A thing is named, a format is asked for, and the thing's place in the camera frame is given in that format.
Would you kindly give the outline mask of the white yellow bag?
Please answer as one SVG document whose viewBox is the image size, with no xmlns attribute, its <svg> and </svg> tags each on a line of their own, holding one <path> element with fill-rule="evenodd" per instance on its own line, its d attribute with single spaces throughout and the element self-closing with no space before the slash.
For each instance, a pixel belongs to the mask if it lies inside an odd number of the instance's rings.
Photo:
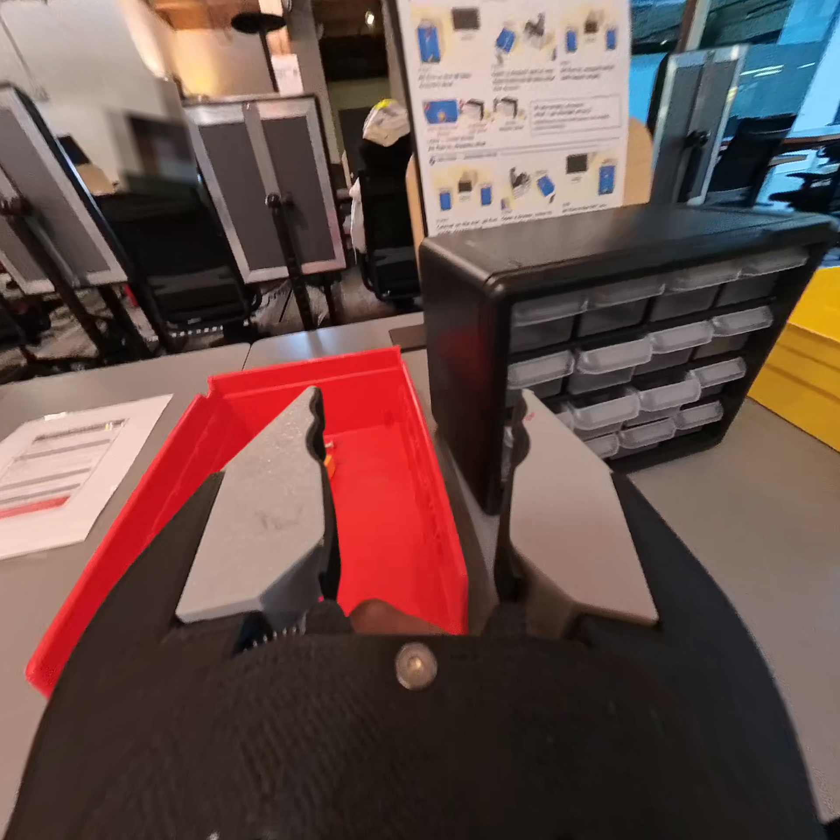
<svg viewBox="0 0 840 840">
<path fill-rule="evenodd" d="M 377 102 L 366 116 L 362 129 L 364 142 L 391 148 L 409 136 L 411 123 L 404 105 L 393 98 Z"/>
</svg>

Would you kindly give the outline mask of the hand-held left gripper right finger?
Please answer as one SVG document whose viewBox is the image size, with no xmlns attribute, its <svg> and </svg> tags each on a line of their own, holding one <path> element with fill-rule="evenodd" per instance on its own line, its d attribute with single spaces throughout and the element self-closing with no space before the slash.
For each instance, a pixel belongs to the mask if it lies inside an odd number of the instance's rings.
<svg viewBox="0 0 840 840">
<path fill-rule="evenodd" d="M 635 627 L 658 610 L 611 470 L 529 389 L 511 424 L 494 582 L 530 634 L 570 636 L 585 617 Z"/>
</svg>

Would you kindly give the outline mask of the grey metal framed panel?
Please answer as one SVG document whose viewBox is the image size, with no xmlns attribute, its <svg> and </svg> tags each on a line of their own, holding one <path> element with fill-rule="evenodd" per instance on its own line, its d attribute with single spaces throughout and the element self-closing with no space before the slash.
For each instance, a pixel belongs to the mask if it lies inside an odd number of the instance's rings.
<svg viewBox="0 0 840 840">
<path fill-rule="evenodd" d="M 2 198 L 20 198 L 35 231 L 81 287 L 130 282 L 130 262 L 32 99 L 1 86 Z"/>
<path fill-rule="evenodd" d="M 647 129 L 653 163 L 649 203 L 704 203 L 721 153 L 749 45 L 670 54 L 661 64 Z"/>
<path fill-rule="evenodd" d="M 303 276 L 347 266 L 316 96 L 277 93 L 184 106 L 196 164 L 238 272 L 248 284 L 289 277 L 289 258 L 267 203 L 280 210 Z"/>
</svg>

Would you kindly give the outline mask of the printed paper sheet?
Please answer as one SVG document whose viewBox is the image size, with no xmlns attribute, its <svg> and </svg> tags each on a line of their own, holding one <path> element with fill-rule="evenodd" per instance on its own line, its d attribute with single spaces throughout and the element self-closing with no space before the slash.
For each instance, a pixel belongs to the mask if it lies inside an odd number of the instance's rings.
<svg viewBox="0 0 840 840">
<path fill-rule="evenodd" d="M 1 443 L 1 559 L 82 543 L 172 394 L 42 416 Z"/>
</svg>

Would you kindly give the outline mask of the yellow plastic bin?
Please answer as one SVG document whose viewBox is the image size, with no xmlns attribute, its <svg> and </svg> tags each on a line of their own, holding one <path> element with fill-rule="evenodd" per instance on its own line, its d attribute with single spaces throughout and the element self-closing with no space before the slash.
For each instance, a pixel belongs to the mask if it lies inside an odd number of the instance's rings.
<svg viewBox="0 0 840 840">
<path fill-rule="evenodd" d="M 839 450 L 839 267 L 819 269 L 793 309 L 749 397 Z"/>
</svg>

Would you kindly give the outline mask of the black floor lamp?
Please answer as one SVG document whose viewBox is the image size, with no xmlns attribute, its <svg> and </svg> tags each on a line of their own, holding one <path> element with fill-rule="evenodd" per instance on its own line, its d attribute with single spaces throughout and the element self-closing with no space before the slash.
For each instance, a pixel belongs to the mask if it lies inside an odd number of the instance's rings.
<svg viewBox="0 0 840 840">
<path fill-rule="evenodd" d="M 272 53 L 268 43 L 268 34 L 277 32 L 287 27 L 284 16 L 270 14 L 262 11 L 245 11 L 236 14 L 230 19 L 231 27 L 244 35 L 257 35 L 266 59 L 269 72 L 269 79 L 274 92 L 279 93 L 277 75 L 272 63 Z"/>
</svg>

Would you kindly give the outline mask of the black chair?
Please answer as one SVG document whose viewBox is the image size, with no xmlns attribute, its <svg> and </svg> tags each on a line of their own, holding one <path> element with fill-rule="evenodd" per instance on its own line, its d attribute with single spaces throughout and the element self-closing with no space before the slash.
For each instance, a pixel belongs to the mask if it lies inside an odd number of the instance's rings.
<svg viewBox="0 0 840 840">
<path fill-rule="evenodd" d="M 399 310 L 415 308 L 421 294 L 405 181 L 412 151 L 410 133 L 389 146 L 362 140 L 353 184 L 359 194 L 353 248 L 363 284 Z"/>
</svg>

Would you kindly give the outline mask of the black drawer cabinet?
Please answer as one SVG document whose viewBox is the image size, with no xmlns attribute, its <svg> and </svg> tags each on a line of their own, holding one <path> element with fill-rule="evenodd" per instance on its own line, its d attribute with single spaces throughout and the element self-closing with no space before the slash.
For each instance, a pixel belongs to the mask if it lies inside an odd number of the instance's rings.
<svg viewBox="0 0 840 840">
<path fill-rule="evenodd" d="M 773 249 L 808 249 L 808 264 L 784 296 L 758 372 L 739 390 L 737 412 L 699 438 L 604 460 L 634 473 L 720 444 L 795 305 L 837 245 L 837 220 L 817 213 L 652 204 L 425 238 L 418 256 L 430 406 L 483 512 L 498 514 L 510 469 L 511 447 L 505 453 L 503 433 L 515 304 Z"/>
</svg>

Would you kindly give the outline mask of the illustrated instruction poster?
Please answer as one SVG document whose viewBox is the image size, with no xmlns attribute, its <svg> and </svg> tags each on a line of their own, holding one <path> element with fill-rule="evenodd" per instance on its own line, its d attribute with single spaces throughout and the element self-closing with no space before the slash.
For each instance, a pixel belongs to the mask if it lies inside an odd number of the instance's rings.
<svg viewBox="0 0 840 840">
<path fill-rule="evenodd" d="M 630 2 L 391 6 L 427 236 L 624 204 Z"/>
</svg>

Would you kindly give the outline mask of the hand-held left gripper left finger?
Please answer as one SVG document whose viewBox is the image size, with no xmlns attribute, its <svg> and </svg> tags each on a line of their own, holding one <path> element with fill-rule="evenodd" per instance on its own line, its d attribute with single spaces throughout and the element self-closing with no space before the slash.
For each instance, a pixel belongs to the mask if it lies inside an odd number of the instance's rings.
<svg viewBox="0 0 840 840">
<path fill-rule="evenodd" d="M 175 614 L 296 623 L 340 588 L 338 523 L 320 388 L 309 386 L 223 469 Z"/>
</svg>

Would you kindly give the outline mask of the red plastic bin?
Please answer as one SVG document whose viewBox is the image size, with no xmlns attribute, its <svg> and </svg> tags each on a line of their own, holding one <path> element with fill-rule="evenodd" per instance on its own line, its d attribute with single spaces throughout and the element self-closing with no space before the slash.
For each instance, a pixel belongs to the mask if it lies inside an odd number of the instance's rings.
<svg viewBox="0 0 840 840">
<path fill-rule="evenodd" d="M 412 378 L 396 347 L 275 364 L 208 379 L 151 461 L 29 659 L 49 697 L 104 598 L 194 490 L 310 385 L 337 445 L 331 488 L 346 610 L 379 599 L 467 634 L 468 575 Z"/>
</svg>

